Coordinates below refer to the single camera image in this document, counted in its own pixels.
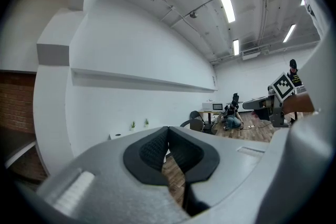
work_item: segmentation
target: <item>desk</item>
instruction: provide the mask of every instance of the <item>desk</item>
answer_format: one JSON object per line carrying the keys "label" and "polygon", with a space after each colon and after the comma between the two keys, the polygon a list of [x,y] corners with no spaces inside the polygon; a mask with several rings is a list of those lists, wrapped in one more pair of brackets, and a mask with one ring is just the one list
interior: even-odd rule
{"label": "desk", "polygon": [[199,113],[208,113],[208,123],[211,124],[211,113],[215,115],[219,115],[220,112],[218,111],[199,111]]}
{"label": "desk", "polygon": [[[230,103],[226,103],[226,104],[231,104],[231,103],[232,103],[232,101]],[[241,103],[243,103],[243,102],[241,102],[241,101],[237,102],[237,104],[241,104]]]}

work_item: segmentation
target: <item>potted plant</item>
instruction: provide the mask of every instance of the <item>potted plant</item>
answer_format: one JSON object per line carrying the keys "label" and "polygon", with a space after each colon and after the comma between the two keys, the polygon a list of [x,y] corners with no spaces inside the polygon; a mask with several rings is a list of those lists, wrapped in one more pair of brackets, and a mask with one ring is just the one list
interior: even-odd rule
{"label": "potted plant", "polygon": [[131,124],[131,131],[134,131],[134,129],[135,129],[135,121],[133,121]]}

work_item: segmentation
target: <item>air vent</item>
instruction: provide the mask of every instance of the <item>air vent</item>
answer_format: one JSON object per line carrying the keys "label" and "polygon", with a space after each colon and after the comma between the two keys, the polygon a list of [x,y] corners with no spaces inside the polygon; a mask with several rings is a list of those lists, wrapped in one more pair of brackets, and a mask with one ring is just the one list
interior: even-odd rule
{"label": "air vent", "polygon": [[251,58],[255,58],[260,54],[260,48],[254,48],[251,50],[244,51],[241,56],[243,60],[248,60]]}

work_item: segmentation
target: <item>person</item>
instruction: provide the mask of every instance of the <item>person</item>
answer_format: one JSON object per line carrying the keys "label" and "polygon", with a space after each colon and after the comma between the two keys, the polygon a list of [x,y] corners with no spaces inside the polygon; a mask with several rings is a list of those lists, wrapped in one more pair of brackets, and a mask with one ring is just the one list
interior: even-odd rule
{"label": "person", "polygon": [[[333,22],[331,13],[328,13],[325,9],[322,0],[304,0],[304,6],[310,14],[320,38],[323,39]],[[286,98],[282,106],[282,111],[285,115],[291,112],[314,112],[314,107],[308,93],[304,92]],[[258,118],[255,112],[252,112],[252,115]]]}
{"label": "person", "polygon": [[295,87],[301,86],[302,82],[299,76],[297,75],[298,69],[297,69],[296,61],[294,59],[290,60],[289,67],[290,69],[289,69],[289,72],[287,73],[287,76],[293,82]]}
{"label": "person", "polygon": [[230,107],[225,107],[226,112],[226,126],[224,127],[224,130],[227,131],[229,129],[239,128],[242,130],[244,127],[244,122],[241,119],[238,108],[237,108],[237,102],[233,100],[230,104]]}

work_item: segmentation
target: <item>microwave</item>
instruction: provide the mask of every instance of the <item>microwave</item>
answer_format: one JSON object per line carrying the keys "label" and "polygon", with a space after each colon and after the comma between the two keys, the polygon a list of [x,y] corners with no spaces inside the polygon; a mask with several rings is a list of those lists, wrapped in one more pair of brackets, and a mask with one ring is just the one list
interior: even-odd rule
{"label": "microwave", "polygon": [[225,108],[225,104],[222,102],[207,102],[202,103],[203,111],[218,111],[223,112]]}

